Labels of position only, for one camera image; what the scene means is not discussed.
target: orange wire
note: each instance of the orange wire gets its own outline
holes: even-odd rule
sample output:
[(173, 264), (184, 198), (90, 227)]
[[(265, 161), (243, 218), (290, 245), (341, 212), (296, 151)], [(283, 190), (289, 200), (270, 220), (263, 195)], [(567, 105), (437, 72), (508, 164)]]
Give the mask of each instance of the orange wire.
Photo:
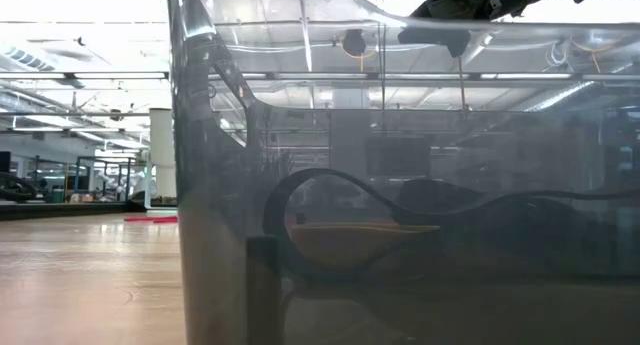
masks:
[(376, 50), (371, 50), (370, 53), (368, 53), (367, 55), (360, 55), (360, 56), (353, 56), (351, 54), (349, 54), (345, 49), (344, 46), (342, 46), (342, 39), (340, 39), (340, 49), (342, 49), (342, 52), (344, 52), (345, 55), (347, 55), (348, 57), (352, 58), (352, 59), (360, 59), (360, 72), (364, 72), (364, 59), (368, 58), (369, 56), (375, 54)]
[(615, 48), (615, 46), (616, 46), (620, 41), (622, 41), (622, 39), (623, 39), (623, 38), (624, 38), (624, 36), (623, 36), (623, 37), (621, 37), (620, 39), (618, 39), (618, 40), (614, 41), (613, 43), (611, 43), (611, 44), (609, 44), (609, 45), (606, 45), (606, 46), (603, 46), (603, 47), (601, 47), (601, 48), (599, 48), (599, 49), (593, 49), (593, 48), (590, 48), (590, 47), (588, 47), (588, 46), (584, 46), (584, 45), (582, 45), (582, 44), (578, 44), (577, 42), (575, 42), (575, 41), (573, 41), (573, 40), (571, 40), (571, 43), (572, 43), (575, 47), (577, 47), (578, 49), (583, 50), (583, 51), (587, 51), (587, 52), (590, 52), (590, 53), (591, 53), (591, 59), (593, 60), (593, 64), (596, 66), (596, 70), (598, 70), (598, 74), (600, 74), (600, 72), (601, 72), (601, 71), (600, 71), (600, 64), (598, 64), (598, 59), (596, 59), (596, 54), (597, 54), (597, 53), (601, 53), (601, 52), (603, 52), (603, 51), (608, 51), (608, 50), (611, 50), (611, 49)]
[(598, 70), (598, 74), (600, 74), (600, 65), (598, 65), (595, 51), (591, 53), (591, 59), (593, 59), (593, 63), (596, 65), (596, 70)]

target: wooden platform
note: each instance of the wooden platform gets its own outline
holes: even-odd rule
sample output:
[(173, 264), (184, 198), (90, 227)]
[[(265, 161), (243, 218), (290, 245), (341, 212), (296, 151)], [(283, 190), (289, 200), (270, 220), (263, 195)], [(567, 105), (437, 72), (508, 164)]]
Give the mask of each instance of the wooden platform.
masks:
[(178, 227), (125, 217), (0, 222), (0, 344), (185, 343)]

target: ceiling light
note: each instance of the ceiling light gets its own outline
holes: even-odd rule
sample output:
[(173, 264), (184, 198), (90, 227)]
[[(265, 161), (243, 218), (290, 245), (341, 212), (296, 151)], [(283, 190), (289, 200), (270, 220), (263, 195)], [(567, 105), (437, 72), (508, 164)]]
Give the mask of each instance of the ceiling light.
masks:
[(95, 136), (93, 134), (89, 134), (86, 132), (82, 132), (82, 131), (78, 131), (78, 135), (82, 136), (83, 138), (89, 139), (89, 140), (93, 140), (93, 141), (99, 141), (99, 142), (103, 142), (104, 139), (99, 137), (99, 136)]
[(87, 73), (74, 73), (74, 76), (78, 79), (103, 79), (103, 80), (119, 80), (119, 79), (138, 79), (138, 80), (154, 80), (154, 79), (166, 79), (166, 74), (163, 72), (87, 72)]
[(150, 130), (146, 128), (124, 128), (120, 130), (124, 132), (150, 132)]
[(60, 127), (72, 127), (78, 126), (77, 123), (69, 121), (63, 118), (63, 114), (60, 115), (28, 115), (26, 119), (41, 122), (43, 124), (55, 125)]
[(71, 128), (71, 131), (78, 132), (118, 132), (120, 129), (116, 128)]
[(109, 140), (109, 142), (114, 144), (114, 145), (127, 147), (127, 148), (130, 148), (130, 149), (146, 149), (146, 148), (148, 148), (147, 145), (141, 144), (141, 143), (133, 141), (133, 140), (115, 139), (115, 140)]
[(13, 131), (23, 131), (23, 132), (59, 132), (62, 131), (60, 128), (54, 127), (34, 127), (34, 128), (10, 128)]
[(267, 77), (267, 74), (242, 73), (242, 76), (247, 80), (254, 80), (254, 79), (264, 79)]
[[(468, 78), (468, 74), (462, 74), (462, 78)], [(385, 74), (386, 80), (458, 80), (460, 74)]]
[(140, 150), (136, 150), (136, 149), (118, 149), (118, 150), (102, 150), (102, 149), (96, 149), (95, 151), (95, 155), (96, 156), (108, 156), (108, 157), (132, 157), (132, 154), (137, 154), (139, 153)]
[(57, 79), (64, 79), (64, 74), (47, 73), (47, 72), (1, 72), (0, 79), (57, 80)]
[(553, 73), (506, 73), (506, 74), (482, 74), (482, 80), (557, 80), (569, 79), (571, 74)]
[(318, 95), (318, 98), (320, 98), (320, 100), (322, 101), (331, 101), (333, 100), (333, 91), (320, 91), (320, 95)]
[(279, 73), (277, 77), (283, 80), (299, 80), (299, 79), (366, 79), (365, 73)]

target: cable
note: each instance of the cable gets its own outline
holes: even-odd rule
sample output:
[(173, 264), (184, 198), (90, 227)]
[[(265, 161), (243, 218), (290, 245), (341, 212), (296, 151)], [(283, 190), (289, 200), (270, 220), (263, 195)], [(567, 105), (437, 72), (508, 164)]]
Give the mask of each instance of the cable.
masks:
[(567, 58), (569, 57), (569, 54), (568, 54), (568, 51), (567, 51), (566, 46), (565, 46), (565, 49), (562, 52), (562, 58), (561, 59), (557, 59), (556, 55), (555, 55), (556, 54), (556, 47), (557, 47), (557, 44), (551, 45), (551, 52), (550, 52), (551, 59), (553, 60), (554, 63), (556, 63), (558, 65), (562, 65), (562, 64), (565, 63), (565, 61), (567, 61)]
[(462, 101), (462, 110), (466, 113), (469, 111), (469, 104), (467, 104), (465, 89), (464, 89), (464, 76), (462, 75), (462, 57), (458, 56), (458, 74), (460, 75), (460, 95)]
[(380, 74), (382, 76), (381, 79), (381, 90), (382, 90), (382, 133), (385, 134), (387, 127), (386, 127), (386, 116), (385, 116), (385, 109), (386, 109), (386, 73), (387, 73), (387, 55), (386, 55), (386, 47), (387, 47), (387, 26), (382, 24), (382, 26), (384, 26), (382, 34), (380, 33), (380, 27), (381, 24), (378, 23), (378, 51), (379, 51), (379, 55), (378, 55), (378, 62), (380, 63)]
[(278, 238), (281, 247), (282, 264), (294, 275), (309, 281), (320, 281), (329, 283), (344, 283), (357, 281), (362, 274), (376, 263), (378, 260), (394, 253), (395, 251), (405, 248), (409, 245), (425, 245), (431, 244), (437, 246), (439, 237), (434, 236), (432, 232), (416, 234), (409, 240), (398, 243), (392, 247), (383, 249), (367, 260), (355, 265), (349, 269), (336, 269), (321, 265), (306, 258), (296, 247), (289, 236), (289, 232), (284, 224), (285, 210), (289, 197), (293, 192), (306, 181), (318, 176), (332, 175), (358, 186), (372, 198), (391, 210), (392, 219), (400, 225), (425, 226), (437, 225), (440, 227), (439, 233), (444, 233), (455, 229), (464, 219), (480, 218), (488, 209), (497, 204), (505, 202), (522, 201), (540, 197), (555, 197), (573, 200), (615, 200), (625, 198), (640, 197), (640, 189), (633, 189), (626, 192), (613, 194), (580, 194), (568, 191), (538, 190), (526, 191), (520, 193), (500, 194), (484, 201), (468, 204), (453, 211), (428, 212), (420, 213), (409, 210), (401, 205), (382, 196), (368, 184), (358, 180), (357, 178), (333, 169), (305, 169), (293, 173), (292, 175), (282, 179), (278, 185), (271, 191), (264, 207), (263, 214), (263, 230), (267, 235), (273, 235)]
[(594, 49), (594, 48), (590, 48), (590, 47), (582, 45), (582, 44), (578, 44), (577, 42), (575, 42), (573, 40), (573, 37), (571, 37), (570, 40), (571, 40), (571, 43), (575, 47), (577, 47), (578, 49), (591, 53), (591, 60), (593, 60), (593, 64), (596, 66), (596, 70), (598, 71), (598, 74), (600, 74), (602, 71), (600, 70), (600, 64), (598, 64), (598, 59), (596, 59), (596, 54), (614, 49), (616, 47), (616, 45), (618, 45), (618, 43), (620, 43), (622, 41), (622, 39), (624, 39), (624, 36), (622, 36), (618, 40), (612, 42), (611, 44), (605, 45), (605, 46), (603, 46), (601, 48), (598, 48), (598, 49)]
[(601, 73), (600, 65), (598, 65), (598, 59), (596, 59), (596, 53), (595, 52), (591, 53), (591, 59), (593, 60), (593, 64), (596, 66), (596, 70), (598, 70), (598, 74), (600, 74)]
[(340, 39), (340, 49), (342, 49), (342, 52), (345, 53), (345, 55), (347, 55), (348, 57), (350, 57), (352, 59), (359, 59), (360, 60), (360, 72), (364, 72), (364, 59), (368, 58), (369, 56), (373, 55), (376, 52), (376, 50), (373, 49), (373, 50), (371, 50), (370, 53), (368, 53), (366, 55), (353, 56), (353, 55), (349, 54), (344, 49), (344, 46), (342, 46), (342, 39)]

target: ceiling duct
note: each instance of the ceiling duct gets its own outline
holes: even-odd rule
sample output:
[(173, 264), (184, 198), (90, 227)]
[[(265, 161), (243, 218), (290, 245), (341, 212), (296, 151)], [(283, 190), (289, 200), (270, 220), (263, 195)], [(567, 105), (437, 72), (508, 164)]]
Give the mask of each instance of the ceiling duct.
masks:
[[(33, 99), (29, 99), (27, 97), (23, 97), (20, 96), (19, 93), (13, 93), (13, 92), (8, 92), (8, 91), (0, 91), (0, 108), (5, 109), (7, 111), (11, 111), (11, 112), (30, 112), (30, 113), (34, 113), (34, 117), (37, 116), (35, 114), (42, 114), (42, 113), (51, 113), (51, 114), (60, 114), (60, 116), (64, 116), (64, 113), (60, 113), (60, 112), (55, 112), (52, 111), (50, 109), (47, 109), (45, 107), (42, 106), (41, 101), (33, 101)], [(99, 123), (95, 123), (91, 120), (88, 119), (78, 119), (77, 120), (77, 126), (78, 128), (81, 128), (83, 126), (89, 126), (89, 127), (104, 127), (102, 124)], [(125, 135), (125, 134), (121, 134), (121, 133), (109, 133), (109, 132), (105, 132), (105, 133), (100, 133), (100, 137), (103, 140), (127, 140), (127, 141), (134, 141), (137, 142), (139, 141), (139, 139), (129, 136), (129, 135)]]
[[(612, 70), (611, 74), (629, 73), (635, 66), (635, 63), (629, 63)], [(590, 99), (594, 96), (602, 95), (604, 89), (608, 89), (608, 87), (600, 81), (581, 82), (564, 88), (553, 96), (545, 94), (548, 96), (546, 99), (533, 106), (524, 108), (524, 111), (542, 111), (549, 108), (564, 108), (565, 105), (574, 103), (577, 99)]]
[[(42, 56), (33, 55), (30, 52), (20, 49), (7, 43), (0, 44), (0, 55), (7, 58), (10, 63), (16, 64), (21, 70), (26, 71), (55, 71), (56, 67)], [(59, 81), (63, 85), (71, 85), (76, 89), (84, 88), (78, 80)]]
[(63, 104), (61, 102), (58, 101), (54, 101), (51, 100), (45, 96), (42, 96), (40, 94), (34, 93), (30, 90), (27, 89), (23, 89), (20, 86), (16, 86), (11, 84), (8, 81), (3, 81), (0, 80), (0, 88), (5, 88), (8, 90), (11, 90), (13, 93), (17, 93), (17, 94), (21, 94), (26, 96), (27, 98), (33, 99), (35, 102), (39, 103), (40, 105), (42, 105), (44, 108), (57, 108), (60, 109), (62, 111), (74, 111), (75, 109), (72, 106)]

